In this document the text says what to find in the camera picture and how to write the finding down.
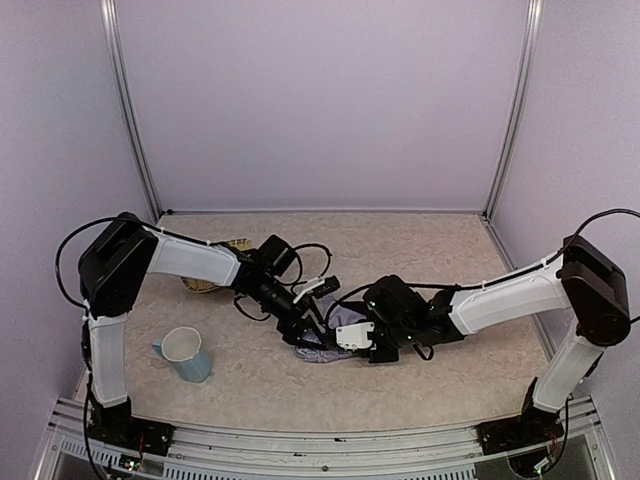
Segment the lilac folding umbrella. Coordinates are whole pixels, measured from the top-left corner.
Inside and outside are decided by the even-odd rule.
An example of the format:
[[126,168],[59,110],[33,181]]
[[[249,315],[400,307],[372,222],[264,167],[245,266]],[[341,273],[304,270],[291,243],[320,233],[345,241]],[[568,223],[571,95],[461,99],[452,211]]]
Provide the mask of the lilac folding umbrella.
[[362,301],[344,301],[335,306],[329,314],[327,326],[333,331],[333,339],[326,340],[333,345],[328,351],[315,351],[294,347],[294,355],[308,363],[326,364],[338,360],[350,359],[357,356],[355,351],[340,348],[335,340],[334,331],[341,326],[366,322],[366,307]]

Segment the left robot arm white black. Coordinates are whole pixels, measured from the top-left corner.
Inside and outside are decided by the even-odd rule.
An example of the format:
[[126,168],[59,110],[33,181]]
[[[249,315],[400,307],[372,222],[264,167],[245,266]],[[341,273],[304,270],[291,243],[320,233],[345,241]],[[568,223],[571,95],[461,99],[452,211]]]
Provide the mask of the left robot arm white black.
[[[108,408],[167,423],[275,431],[338,429],[341,368],[297,355],[312,308],[291,289],[283,247],[262,234],[244,253],[167,233],[125,212],[63,239],[53,272],[68,320],[53,351],[58,392],[74,397],[91,372]],[[182,380],[153,349],[175,328],[198,329],[212,371]]]

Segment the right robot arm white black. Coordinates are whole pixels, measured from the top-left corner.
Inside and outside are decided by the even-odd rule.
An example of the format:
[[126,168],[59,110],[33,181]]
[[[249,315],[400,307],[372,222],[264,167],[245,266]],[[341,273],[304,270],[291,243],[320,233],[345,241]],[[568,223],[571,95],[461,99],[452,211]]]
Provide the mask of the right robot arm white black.
[[561,250],[478,287],[454,286],[425,300],[396,275],[379,279],[363,296],[366,319],[338,333],[340,345],[366,351],[373,363],[393,362],[410,345],[424,360],[436,345],[542,312],[571,311],[572,327],[548,369],[528,387],[519,415],[486,422],[488,442],[542,441],[561,436],[559,413],[609,347],[631,331],[624,272],[582,236]]

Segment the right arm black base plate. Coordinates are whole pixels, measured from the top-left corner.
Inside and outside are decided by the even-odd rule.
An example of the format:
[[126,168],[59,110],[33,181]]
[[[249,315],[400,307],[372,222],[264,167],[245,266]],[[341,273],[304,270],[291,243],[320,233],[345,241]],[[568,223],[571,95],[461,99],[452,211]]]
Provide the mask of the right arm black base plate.
[[559,420],[550,423],[525,422],[519,417],[483,422],[476,427],[484,455],[516,450],[564,435]]

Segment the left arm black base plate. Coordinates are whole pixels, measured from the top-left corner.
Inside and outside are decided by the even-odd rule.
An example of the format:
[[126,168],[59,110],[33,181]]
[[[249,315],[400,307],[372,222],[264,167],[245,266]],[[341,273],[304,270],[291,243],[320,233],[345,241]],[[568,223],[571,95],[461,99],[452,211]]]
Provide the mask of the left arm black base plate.
[[175,427],[137,417],[91,420],[88,437],[142,454],[166,456]]

